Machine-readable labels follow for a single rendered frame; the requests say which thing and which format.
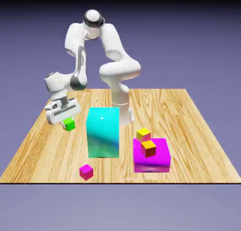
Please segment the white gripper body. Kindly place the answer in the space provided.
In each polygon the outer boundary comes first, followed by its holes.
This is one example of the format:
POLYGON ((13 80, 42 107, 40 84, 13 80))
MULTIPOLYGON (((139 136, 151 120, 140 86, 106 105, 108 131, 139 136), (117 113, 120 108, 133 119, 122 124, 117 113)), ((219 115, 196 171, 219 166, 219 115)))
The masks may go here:
POLYGON ((46 105, 46 118, 49 124, 63 122, 81 111, 76 98, 61 98, 46 105))

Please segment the small green cube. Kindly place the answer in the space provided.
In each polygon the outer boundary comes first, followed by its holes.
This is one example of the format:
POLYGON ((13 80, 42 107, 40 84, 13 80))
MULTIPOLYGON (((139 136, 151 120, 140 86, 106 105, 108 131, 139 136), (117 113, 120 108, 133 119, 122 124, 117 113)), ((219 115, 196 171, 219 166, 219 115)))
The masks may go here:
POLYGON ((75 121, 70 117, 67 118, 63 121, 64 124, 64 129, 67 131, 71 131, 73 129, 75 129, 75 121))

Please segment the small magenta cube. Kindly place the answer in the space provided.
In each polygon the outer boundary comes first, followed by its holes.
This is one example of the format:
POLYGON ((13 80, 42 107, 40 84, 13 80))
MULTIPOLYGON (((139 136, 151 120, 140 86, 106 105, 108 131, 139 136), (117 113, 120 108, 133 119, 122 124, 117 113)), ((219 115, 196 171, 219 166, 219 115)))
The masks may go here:
POLYGON ((87 181, 94 176, 93 168, 86 164, 79 168, 79 174, 83 180, 87 181))

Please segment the small yellow cube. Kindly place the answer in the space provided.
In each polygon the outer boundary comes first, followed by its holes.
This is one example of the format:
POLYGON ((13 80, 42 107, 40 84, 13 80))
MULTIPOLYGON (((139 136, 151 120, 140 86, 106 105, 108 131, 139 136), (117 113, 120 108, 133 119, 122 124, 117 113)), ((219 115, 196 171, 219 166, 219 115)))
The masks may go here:
POLYGON ((151 132, 146 128, 139 129, 137 130, 136 138, 140 142, 148 141, 151 139, 151 132))

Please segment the small orange cube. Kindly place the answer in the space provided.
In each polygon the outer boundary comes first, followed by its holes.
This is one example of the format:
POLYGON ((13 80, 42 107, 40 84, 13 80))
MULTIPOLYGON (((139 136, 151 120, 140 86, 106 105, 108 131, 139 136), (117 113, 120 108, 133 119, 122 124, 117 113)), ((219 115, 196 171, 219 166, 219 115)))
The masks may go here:
POLYGON ((152 140, 141 142, 141 152, 145 158, 155 156, 156 145, 152 140))

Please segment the large cyan box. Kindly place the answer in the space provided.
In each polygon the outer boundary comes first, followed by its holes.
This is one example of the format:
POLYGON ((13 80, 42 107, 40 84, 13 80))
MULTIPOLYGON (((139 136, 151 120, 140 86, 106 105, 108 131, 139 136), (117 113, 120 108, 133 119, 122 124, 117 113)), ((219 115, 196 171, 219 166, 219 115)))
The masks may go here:
POLYGON ((119 158, 119 108, 91 107, 86 120, 88 157, 119 158))

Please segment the large magenta box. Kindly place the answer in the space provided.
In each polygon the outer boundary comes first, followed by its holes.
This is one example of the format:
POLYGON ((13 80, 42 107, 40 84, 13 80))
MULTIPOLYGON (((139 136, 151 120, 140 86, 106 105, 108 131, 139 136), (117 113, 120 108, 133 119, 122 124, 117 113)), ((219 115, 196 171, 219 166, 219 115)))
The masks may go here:
POLYGON ((156 145, 156 154, 144 157, 141 151, 141 142, 133 139, 134 172, 136 173, 168 173, 170 170, 171 155, 165 138, 151 138, 156 145))

